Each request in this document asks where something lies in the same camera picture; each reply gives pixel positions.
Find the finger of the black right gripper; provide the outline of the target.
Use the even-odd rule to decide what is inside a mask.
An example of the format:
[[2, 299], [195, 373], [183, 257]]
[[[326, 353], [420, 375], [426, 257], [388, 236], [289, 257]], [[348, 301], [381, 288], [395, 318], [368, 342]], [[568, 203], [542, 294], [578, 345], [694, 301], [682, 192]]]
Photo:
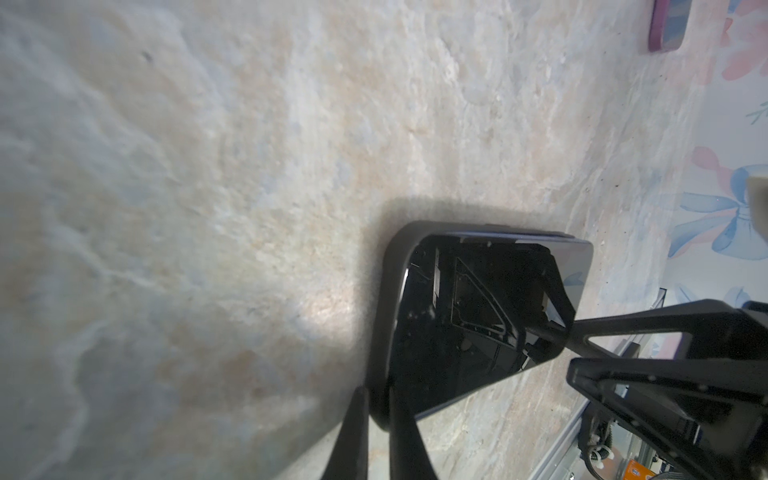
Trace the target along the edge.
[[764, 360], [578, 358], [567, 381], [693, 479], [767, 476]]
[[765, 360], [767, 314], [747, 303], [734, 308], [719, 300], [699, 300], [626, 315], [579, 320], [561, 332], [541, 319], [533, 333], [582, 358], [613, 359], [618, 355], [590, 342], [592, 337], [680, 333], [676, 359]]

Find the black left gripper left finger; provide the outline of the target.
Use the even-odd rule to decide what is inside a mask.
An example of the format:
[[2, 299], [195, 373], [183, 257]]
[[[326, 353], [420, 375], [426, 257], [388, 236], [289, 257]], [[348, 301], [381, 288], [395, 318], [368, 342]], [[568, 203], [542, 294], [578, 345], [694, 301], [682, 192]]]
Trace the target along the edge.
[[322, 480], [366, 480], [368, 476], [369, 390], [358, 387], [326, 464]]

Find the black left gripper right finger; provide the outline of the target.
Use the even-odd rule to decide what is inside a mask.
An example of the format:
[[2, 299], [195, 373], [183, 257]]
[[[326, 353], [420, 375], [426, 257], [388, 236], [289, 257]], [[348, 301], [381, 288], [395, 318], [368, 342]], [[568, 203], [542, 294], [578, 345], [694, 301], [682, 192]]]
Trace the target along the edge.
[[389, 390], [389, 461], [392, 480], [437, 480], [404, 394]]

